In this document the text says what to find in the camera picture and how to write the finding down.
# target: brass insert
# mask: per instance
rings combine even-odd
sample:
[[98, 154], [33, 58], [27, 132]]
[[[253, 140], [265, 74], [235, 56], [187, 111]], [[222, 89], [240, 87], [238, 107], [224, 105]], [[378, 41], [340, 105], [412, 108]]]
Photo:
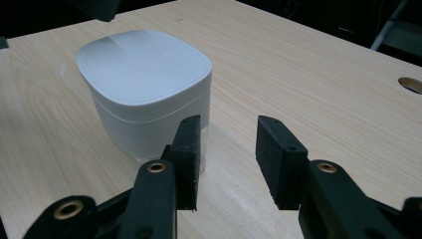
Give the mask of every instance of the brass insert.
[[66, 220], [76, 216], [84, 208], [84, 203], [80, 200], [72, 200], [63, 203], [54, 211], [54, 218], [58, 220]]
[[326, 163], [326, 162], [320, 162], [317, 165], [317, 168], [323, 172], [327, 173], [334, 173], [337, 171], [337, 168], [335, 168], [333, 165]]
[[165, 170], [165, 164], [161, 162], [153, 163], [148, 167], [148, 171], [152, 173], [157, 173]]

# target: wooden table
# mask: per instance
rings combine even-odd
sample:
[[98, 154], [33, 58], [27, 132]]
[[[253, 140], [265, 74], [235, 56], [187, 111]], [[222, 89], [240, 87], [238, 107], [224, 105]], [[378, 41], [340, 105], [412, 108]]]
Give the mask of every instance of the wooden table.
[[69, 195], [97, 203], [132, 187], [140, 162], [106, 135], [76, 52], [136, 29], [170, 34], [213, 63], [207, 165], [179, 238], [303, 238], [255, 159], [258, 115], [281, 120], [310, 159], [341, 165], [400, 209], [422, 195], [422, 97], [398, 83], [422, 69], [234, 0], [179, 0], [8, 40], [0, 51], [0, 214], [22, 238]]

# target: white container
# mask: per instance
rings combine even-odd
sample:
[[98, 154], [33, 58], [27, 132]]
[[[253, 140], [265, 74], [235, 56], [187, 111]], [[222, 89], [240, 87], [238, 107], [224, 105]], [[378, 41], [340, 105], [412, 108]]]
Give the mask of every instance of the white container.
[[122, 150], [159, 158], [179, 123], [200, 115], [204, 157], [212, 70], [204, 54], [162, 32], [138, 30], [83, 46], [77, 63], [105, 130]]

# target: container lid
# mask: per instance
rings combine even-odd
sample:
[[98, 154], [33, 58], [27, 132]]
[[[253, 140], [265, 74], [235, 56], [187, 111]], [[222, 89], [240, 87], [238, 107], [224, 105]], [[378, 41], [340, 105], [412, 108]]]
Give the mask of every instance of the container lid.
[[195, 48], [154, 30], [93, 41], [80, 48], [77, 64], [93, 96], [123, 120], [154, 120], [199, 98], [206, 86], [179, 95], [207, 78], [212, 68]]

